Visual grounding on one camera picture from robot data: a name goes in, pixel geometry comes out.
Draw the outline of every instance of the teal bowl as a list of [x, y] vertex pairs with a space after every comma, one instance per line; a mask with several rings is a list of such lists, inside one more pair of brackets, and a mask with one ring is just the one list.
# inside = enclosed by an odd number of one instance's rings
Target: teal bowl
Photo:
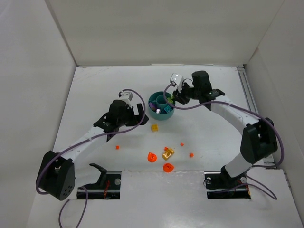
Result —
[[[166, 97], [171, 97], [171, 94], [166, 93]], [[157, 114], [155, 111], [153, 111], [150, 106], [149, 103], [152, 103], [156, 108], [163, 110], [165, 107], [169, 106], [165, 99], [163, 98], [163, 92], [156, 92], [154, 94], [152, 94], [149, 98], [149, 102], [148, 102], [148, 110], [149, 110], [149, 114], [151, 115], [151, 117], [155, 120], [168, 120], [171, 116], [173, 116], [174, 113], [174, 108], [172, 108], [172, 111], [169, 113], [160, 113]]]

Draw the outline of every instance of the wall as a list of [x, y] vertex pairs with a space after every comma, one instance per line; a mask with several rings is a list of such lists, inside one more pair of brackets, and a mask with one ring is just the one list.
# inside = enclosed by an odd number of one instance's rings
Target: wall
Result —
[[0, 227], [25, 227], [75, 63], [43, 0], [0, 1]]
[[292, 194], [304, 221], [304, 1], [285, 0], [246, 66], [261, 114], [269, 116], [285, 145]]
[[79, 65], [247, 63], [283, 0], [47, 0]]

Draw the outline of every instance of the white table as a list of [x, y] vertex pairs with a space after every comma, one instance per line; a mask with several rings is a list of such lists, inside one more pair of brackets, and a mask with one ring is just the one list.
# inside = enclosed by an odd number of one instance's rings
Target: white table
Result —
[[[247, 108], [235, 67], [78, 67], [54, 151], [66, 148], [85, 134], [108, 111], [120, 90], [132, 88], [147, 102], [152, 93], [164, 90], [173, 72], [190, 78], [198, 70], [209, 73], [213, 88], [221, 89], [237, 105]], [[137, 103], [139, 99], [134, 96], [133, 101]], [[191, 101], [189, 106], [194, 104], [197, 101]], [[158, 124], [158, 132], [151, 132], [152, 124]], [[251, 191], [251, 201], [207, 200], [199, 171], [219, 170], [239, 153], [240, 142], [238, 131], [205, 107], [175, 110], [167, 121], [150, 118], [145, 126], [116, 135], [84, 159], [79, 168], [94, 162], [109, 171], [128, 171], [123, 172], [121, 199], [91, 200], [80, 227], [302, 227], [282, 171], [251, 171], [254, 177], [267, 182], [278, 201], [255, 189]], [[162, 171], [166, 163], [161, 157], [165, 146], [175, 150], [168, 161], [177, 172]], [[158, 155], [155, 163], [147, 161], [149, 152]], [[194, 153], [193, 158], [189, 158], [190, 152]], [[37, 195], [28, 227], [58, 227], [62, 204], [51, 196]], [[82, 200], [74, 200], [67, 206], [63, 213], [67, 227], [75, 226], [82, 206]]]

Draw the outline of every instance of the purple object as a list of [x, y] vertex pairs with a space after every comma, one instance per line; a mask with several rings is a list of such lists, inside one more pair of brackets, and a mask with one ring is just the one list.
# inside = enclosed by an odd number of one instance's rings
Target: purple object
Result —
[[149, 107], [153, 110], [156, 111], [156, 106], [152, 104], [152, 102], [149, 103]]

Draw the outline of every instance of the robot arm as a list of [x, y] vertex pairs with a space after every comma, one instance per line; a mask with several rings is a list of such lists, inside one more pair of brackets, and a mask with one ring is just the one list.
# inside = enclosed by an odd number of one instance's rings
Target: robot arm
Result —
[[[207, 72], [194, 72], [192, 79], [193, 87], [190, 87], [184, 82], [181, 75], [172, 75], [170, 82], [177, 86], [173, 92], [177, 102], [184, 105], [191, 99], [198, 100], [200, 104], [215, 100], [233, 105], [225, 93], [219, 89], [212, 89]], [[259, 118], [230, 105], [211, 103], [205, 106], [222, 116], [242, 135], [240, 154], [223, 166], [219, 175], [212, 176], [212, 181], [207, 183], [207, 188], [214, 190], [235, 187], [239, 184], [238, 181], [244, 176], [246, 170], [277, 150], [275, 133]]]
[[[109, 111], [94, 123], [93, 127], [84, 136], [73, 144], [77, 145], [79, 143], [80, 145], [77, 147], [72, 146], [74, 148], [71, 148], [51, 163], [47, 171], [42, 175], [38, 187], [58, 200], [66, 199], [76, 184], [75, 164], [93, 152], [95, 148], [101, 147], [113, 138], [116, 135], [115, 132], [118, 132], [120, 127], [135, 126], [142, 119], [144, 115], [143, 106], [142, 104], [137, 104], [138, 115], [135, 115], [131, 106], [132, 97], [133, 94], [131, 92], [121, 93], [119, 99], [111, 103]], [[145, 115], [141, 125], [146, 124], [148, 120], [149, 118]], [[49, 151], [44, 155], [37, 180], [42, 170], [57, 155], [53, 151]], [[99, 165], [90, 164], [90, 166], [97, 168], [101, 172], [101, 176], [106, 174], [106, 170]]]

